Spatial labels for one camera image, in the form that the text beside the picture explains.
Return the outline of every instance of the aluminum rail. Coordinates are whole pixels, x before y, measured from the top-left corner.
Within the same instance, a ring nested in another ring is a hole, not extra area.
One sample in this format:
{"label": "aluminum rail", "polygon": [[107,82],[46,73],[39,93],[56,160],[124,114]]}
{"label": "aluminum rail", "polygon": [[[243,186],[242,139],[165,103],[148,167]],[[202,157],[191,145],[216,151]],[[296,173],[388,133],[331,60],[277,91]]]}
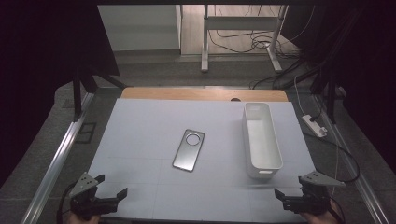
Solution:
{"label": "aluminum rail", "polygon": [[67,155],[69,154],[70,148],[73,146],[73,142],[76,139],[78,131],[82,125],[82,122],[85,119],[87,109],[91,104],[93,98],[93,93],[87,93],[84,96],[82,101],[82,114],[80,118],[76,122],[72,122],[62,140],[62,143],[59,145],[58,150],[56,151],[55,156],[51,164],[49,165],[49,169],[41,181],[40,186],[35,192],[35,196],[31,201],[25,215],[21,223],[37,223],[38,218],[43,211],[44,205],[47,202],[47,199],[52,192],[52,189],[55,185],[56,180],[58,179],[59,173],[64,166],[64,162],[67,159]]}
{"label": "aluminum rail", "polygon": [[[320,105],[318,98],[315,97],[315,100],[318,105]],[[337,125],[332,124],[330,118],[327,116],[326,113],[323,115],[325,122],[327,123],[327,127],[329,127],[332,130],[332,133],[334,134],[335,138],[338,138],[340,143],[342,143],[344,149],[350,153],[350,149],[344,140],[343,136],[341,135],[340,131],[338,130]],[[349,173],[351,176],[355,176],[357,174],[357,169],[354,165],[354,163],[351,161],[351,159],[347,156],[345,153],[341,153],[341,157],[346,165],[346,168],[348,169]],[[365,175],[361,172],[360,177],[355,181],[356,188],[358,189],[359,193],[361,194],[361,197],[363,198],[364,202],[366,203],[366,206],[368,210],[370,211],[373,220],[375,223],[380,223],[380,224],[386,224],[390,223],[387,215],[385,214],[383,207],[381,205],[381,202],[378,200],[378,198],[375,195],[375,192],[373,191],[373,188],[369,184],[367,178]]]}

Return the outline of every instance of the silver phone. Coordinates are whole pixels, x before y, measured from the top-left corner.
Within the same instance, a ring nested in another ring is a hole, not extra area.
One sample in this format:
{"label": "silver phone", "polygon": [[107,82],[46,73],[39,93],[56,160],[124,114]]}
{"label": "silver phone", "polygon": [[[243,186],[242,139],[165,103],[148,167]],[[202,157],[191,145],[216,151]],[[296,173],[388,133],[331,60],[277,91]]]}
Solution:
{"label": "silver phone", "polygon": [[178,147],[173,166],[185,171],[192,172],[197,161],[199,151],[204,142],[204,133],[186,130]]}

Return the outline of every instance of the table leg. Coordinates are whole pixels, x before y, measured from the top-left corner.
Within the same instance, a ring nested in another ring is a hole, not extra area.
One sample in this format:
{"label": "table leg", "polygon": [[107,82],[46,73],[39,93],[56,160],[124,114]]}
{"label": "table leg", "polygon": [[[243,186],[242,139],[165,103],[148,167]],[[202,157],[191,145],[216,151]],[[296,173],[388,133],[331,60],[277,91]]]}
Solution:
{"label": "table leg", "polygon": [[276,57],[275,47],[276,47],[277,37],[279,36],[279,33],[280,33],[280,28],[282,27],[283,19],[285,19],[286,8],[287,8],[287,6],[282,6],[282,10],[280,11],[280,13],[277,17],[276,28],[274,30],[271,43],[267,48],[268,55],[270,56],[271,62],[273,64],[273,67],[274,67],[274,70],[276,73],[282,72],[282,67],[280,66],[280,63]]}
{"label": "table leg", "polygon": [[205,15],[204,15],[204,43],[202,45],[202,59],[201,59],[201,71],[207,72],[208,70],[208,57],[209,57],[209,46],[207,43],[207,5],[205,5]]}

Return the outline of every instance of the metal stand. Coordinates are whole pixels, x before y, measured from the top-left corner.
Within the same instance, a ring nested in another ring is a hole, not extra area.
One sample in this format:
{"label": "metal stand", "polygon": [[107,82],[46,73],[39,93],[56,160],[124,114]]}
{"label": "metal stand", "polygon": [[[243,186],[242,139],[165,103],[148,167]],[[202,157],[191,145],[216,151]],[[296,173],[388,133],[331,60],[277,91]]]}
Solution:
{"label": "metal stand", "polygon": [[280,33],[280,28],[282,27],[283,20],[285,19],[286,9],[287,9],[286,6],[282,6],[282,10],[280,11],[277,17],[276,28],[273,33],[271,44],[267,48],[268,55],[270,56],[271,62],[273,64],[276,73],[282,72],[282,67],[280,66],[280,63],[276,57],[275,47],[276,47],[277,37],[279,36]]}
{"label": "metal stand", "polygon": [[271,62],[277,73],[282,72],[279,60],[276,57],[276,41],[285,18],[287,6],[282,6],[278,17],[209,17],[207,5],[204,14],[204,43],[202,46],[201,71],[208,71],[208,42],[207,32],[209,30],[262,30],[274,31],[271,43],[267,46],[267,51]]}

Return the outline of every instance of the floor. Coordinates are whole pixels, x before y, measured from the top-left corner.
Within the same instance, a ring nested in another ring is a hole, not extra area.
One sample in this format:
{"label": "floor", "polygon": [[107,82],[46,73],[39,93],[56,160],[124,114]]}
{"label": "floor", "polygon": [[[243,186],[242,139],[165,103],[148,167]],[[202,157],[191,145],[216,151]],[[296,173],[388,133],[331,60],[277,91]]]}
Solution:
{"label": "floor", "polygon": [[[280,6],[229,6],[229,5],[209,5],[209,16],[239,16],[239,17],[276,17]],[[203,5],[185,5],[183,6],[183,21],[181,34],[181,53],[183,55],[201,54],[204,29],[204,6]],[[254,31],[210,31],[208,37],[210,54],[230,54],[235,53],[228,49],[216,46],[222,45],[226,48],[236,51],[247,51],[252,49],[252,38],[258,41],[271,41],[273,32]],[[221,37],[228,35],[238,35],[234,37]],[[295,53],[295,46],[288,42],[283,36],[279,36],[278,49],[282,49],[285,53]],[[249,53],[267,53],[265,49],[254,49]]]}

